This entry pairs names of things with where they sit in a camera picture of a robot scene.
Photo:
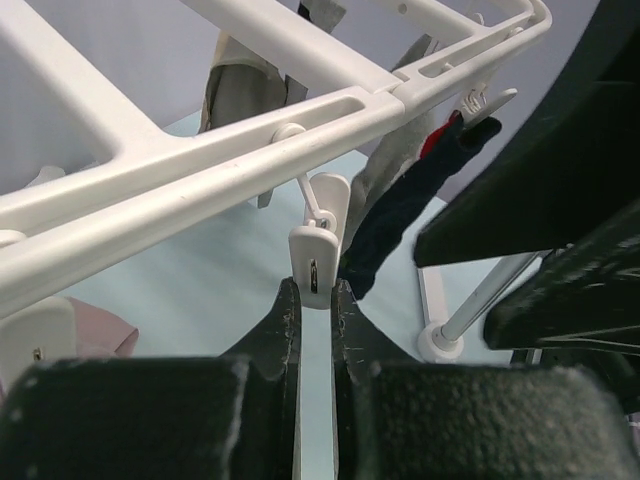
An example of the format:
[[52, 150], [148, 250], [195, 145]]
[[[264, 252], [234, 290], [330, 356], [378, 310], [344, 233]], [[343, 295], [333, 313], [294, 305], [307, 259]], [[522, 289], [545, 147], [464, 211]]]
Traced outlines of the grey striped sock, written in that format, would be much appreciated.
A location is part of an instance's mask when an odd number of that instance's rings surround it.
[[376, 201], [417, 161], [422, 145], [434, 129], [434, 114], [428, 111], [380, 140], [364, 168], [351, 182], [343, 236], [344, 250], [351, 244], [365, 215]]
[[205, 86], [199, 131], [204, 133], [301, 102], [307, 94], [306, 86], [221, 32]]

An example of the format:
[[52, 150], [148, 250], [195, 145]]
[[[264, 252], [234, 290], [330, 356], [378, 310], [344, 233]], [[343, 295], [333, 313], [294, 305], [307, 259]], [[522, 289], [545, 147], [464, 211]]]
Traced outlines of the white clothespin side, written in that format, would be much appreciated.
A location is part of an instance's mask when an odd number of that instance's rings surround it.
[[289, 233], [292, 274], [302, 305], [328, 310], [336, 283], [350, 183], [341, 175], [321, 172], [304, 177], [303, 184], [303, 195], [312, 197], [316, 208], [307, 208], [303, 224]]

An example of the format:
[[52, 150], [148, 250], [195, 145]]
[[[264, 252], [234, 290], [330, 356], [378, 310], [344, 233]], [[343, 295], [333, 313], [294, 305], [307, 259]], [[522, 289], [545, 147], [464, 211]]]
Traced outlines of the pink tank top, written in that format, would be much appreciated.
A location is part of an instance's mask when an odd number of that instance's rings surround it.
[[130, 357], [139, 339], [139, 330], [121, 317], [66, 297], [72, 305], [76, 325], [76, 355], [80, 358]]

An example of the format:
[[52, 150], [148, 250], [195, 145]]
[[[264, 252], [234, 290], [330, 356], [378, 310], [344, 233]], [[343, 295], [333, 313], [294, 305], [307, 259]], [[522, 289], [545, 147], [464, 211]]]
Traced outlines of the navy santa sock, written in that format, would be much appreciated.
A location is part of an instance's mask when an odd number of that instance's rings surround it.
[[502, 123], [493, 116], [467, 127], [454, 112], [425, 139], [417, 161], [373, 203], [341, 255], [338, 278], [349, 283], [357, 300], [372, 289], [387, 257], [440, 188], [501, 130]]

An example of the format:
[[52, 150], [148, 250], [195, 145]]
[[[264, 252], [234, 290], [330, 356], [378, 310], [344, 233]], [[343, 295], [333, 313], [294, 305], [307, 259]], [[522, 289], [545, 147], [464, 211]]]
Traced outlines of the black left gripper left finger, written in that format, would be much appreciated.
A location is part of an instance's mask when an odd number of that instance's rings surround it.
[[213, 357], [42, 362], [1, 409], [5, 479], [293, 479], [301, 301]]

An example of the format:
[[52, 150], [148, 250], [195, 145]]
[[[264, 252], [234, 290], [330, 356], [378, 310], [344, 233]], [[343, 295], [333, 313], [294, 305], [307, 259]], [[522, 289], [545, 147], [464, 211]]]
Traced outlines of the grey metal clothes stand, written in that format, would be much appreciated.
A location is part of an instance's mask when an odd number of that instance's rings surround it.
[[[519, 280], [532, 274], [531, 268], [544, 252], [507, 255], [480, 262], [435, 266], [417, 270], [425, 327], [416, 343], [427, 362], [454, 363], [464, 351], [464, 334]], [[475, 265], [488, 271], [474, 277], [473, 288], [454, 311], [449, 310], [443, 273], [452, 269], [467, 273]]]

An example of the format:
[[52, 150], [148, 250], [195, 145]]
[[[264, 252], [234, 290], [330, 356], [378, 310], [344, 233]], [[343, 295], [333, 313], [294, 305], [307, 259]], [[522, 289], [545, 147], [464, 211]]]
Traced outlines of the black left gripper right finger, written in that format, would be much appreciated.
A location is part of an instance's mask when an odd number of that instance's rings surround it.
[[331, 293], [340, 479], [635, 479], [615, 397], [589, 371], [422, 363]]

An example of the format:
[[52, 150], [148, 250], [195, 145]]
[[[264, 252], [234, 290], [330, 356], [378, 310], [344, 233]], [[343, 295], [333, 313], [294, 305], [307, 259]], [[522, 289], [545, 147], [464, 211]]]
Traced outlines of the white clip drying hanger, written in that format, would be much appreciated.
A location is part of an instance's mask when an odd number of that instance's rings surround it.
[[540, 1], [502, 2], [506, 19], [493, 26], [437, 1], [393, 1], [392, 10], [444, 48], [387, 71], [275, 1], [194, 1], [191, 8], [317, 96], [176, 137], [27, 3], [2, 6], [2, 39], [100, 160], [2, 197], [2, 227], [21, 234], [1, 251], [3, 315], [405, 124], [483, 80], [552, 23]]

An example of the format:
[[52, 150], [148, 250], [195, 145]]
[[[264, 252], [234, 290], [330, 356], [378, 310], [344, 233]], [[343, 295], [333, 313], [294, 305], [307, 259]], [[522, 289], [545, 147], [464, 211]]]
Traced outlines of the white clothespin corner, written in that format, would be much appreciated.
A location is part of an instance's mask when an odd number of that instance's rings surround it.
[[496, 113], [518, 94], [516, 88], [509, 88], [501, 91], [495, 98], [488, 100], [485, 91], [486, 85], [481, 83], [463, 94], [458, 100], [456, 109], [461, 113], [464, 126], [467, 129], [476, 126]]

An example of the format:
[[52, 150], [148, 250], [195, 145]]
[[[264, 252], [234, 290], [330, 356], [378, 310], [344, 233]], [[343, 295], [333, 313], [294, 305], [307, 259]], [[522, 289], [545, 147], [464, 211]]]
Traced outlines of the white clothespin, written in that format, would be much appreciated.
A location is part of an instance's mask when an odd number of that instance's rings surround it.
[[76, 317], [71, 302], [48, 297], [1, 320], [1, 397], [32, 364], [74, 357]]

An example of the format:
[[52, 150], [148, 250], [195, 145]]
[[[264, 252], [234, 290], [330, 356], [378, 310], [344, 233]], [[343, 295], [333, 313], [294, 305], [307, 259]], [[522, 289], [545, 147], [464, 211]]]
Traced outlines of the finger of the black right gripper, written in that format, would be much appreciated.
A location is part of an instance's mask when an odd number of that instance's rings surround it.
[[540, 270], [486, 314], [491, 350], [639, 351], [639, 203]]
[[496, 159], [419, 233], [419, 267], [639, 228], [639, 5], [602, 1], [555, 83]]

